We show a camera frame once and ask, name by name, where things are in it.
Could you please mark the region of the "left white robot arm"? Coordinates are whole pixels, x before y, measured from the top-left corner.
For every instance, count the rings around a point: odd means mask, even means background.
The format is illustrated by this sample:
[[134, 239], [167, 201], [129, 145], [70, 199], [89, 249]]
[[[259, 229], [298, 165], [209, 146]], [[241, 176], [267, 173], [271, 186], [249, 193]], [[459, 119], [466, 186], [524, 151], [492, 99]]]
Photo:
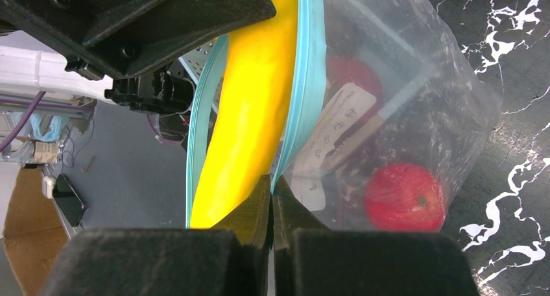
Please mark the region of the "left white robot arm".
[[186, 112], [195, 91], [170, 65], [212, 39], [274, 17], [274, 0], [1, 0], [1, 32], [50, 53], [1, 48], [1, 86]]

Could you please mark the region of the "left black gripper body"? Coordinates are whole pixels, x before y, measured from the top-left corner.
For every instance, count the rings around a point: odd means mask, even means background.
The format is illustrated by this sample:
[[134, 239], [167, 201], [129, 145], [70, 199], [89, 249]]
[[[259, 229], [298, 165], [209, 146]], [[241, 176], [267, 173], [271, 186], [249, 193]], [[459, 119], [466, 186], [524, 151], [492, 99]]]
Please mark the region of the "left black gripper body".
[[1, 0], [1, 34], [23, 31], [52, 53], [1, 48], [1, 84], [171, 114], [194, 84], [182, 55], [276, 14], [272, 0]]

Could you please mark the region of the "red apple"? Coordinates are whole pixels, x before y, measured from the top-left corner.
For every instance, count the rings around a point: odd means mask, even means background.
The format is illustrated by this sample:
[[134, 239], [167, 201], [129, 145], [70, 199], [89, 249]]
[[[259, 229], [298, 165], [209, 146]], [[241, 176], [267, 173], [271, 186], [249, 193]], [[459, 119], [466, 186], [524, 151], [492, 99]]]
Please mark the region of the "red apple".
[[378, 230], [436, 232], [446, 218], [446, 195], [426, 168], [400, 162], [372, 175], [365, 187], [364, 208]]

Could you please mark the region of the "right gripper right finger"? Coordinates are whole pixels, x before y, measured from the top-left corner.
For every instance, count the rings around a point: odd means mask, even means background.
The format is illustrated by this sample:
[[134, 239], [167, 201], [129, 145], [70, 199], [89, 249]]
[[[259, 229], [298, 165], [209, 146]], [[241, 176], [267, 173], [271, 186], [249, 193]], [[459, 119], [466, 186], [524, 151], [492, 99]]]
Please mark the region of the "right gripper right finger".
[[468, 261], [431, 232], [331, 230], [280, 179], [272, 196], [277, 295], [477, 295]]

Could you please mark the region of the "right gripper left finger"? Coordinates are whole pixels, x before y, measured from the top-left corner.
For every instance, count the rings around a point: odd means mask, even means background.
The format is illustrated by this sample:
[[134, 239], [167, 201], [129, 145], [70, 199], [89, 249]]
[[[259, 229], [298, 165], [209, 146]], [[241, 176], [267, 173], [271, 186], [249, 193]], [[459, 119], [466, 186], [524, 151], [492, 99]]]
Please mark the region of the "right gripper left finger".
[[60, 252], [42, 295], [266, 295], [270, 177], [209, 229], [85, 230]]

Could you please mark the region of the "large yellow banana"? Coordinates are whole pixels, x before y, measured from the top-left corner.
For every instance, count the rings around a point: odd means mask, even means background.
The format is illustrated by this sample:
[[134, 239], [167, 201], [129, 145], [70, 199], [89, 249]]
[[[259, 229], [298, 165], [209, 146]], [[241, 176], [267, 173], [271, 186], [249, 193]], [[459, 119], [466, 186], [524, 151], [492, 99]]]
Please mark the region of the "large yellow banana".
[[293, 88], [298, 0], [272, 0], [276, 15], [229, 33], [219, 112], [189, 226], [210, 228], [266, 175]]

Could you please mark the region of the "clear zip top bag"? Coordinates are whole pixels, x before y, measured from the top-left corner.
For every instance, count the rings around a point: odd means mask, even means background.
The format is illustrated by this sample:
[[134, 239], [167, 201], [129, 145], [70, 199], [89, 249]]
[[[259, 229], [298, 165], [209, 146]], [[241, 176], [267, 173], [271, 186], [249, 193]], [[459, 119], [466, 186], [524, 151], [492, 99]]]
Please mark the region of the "clear zip top bag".
[[[219, 112], [228, 34], [205, 45], [187, 141], [185, 226]], [[500, 114], [428, 0], [298, 0], [289, 111], [269, 172], [333, 229], [378, 230], [364, 208], [380, 168], [443, 185], [446, 215]]]

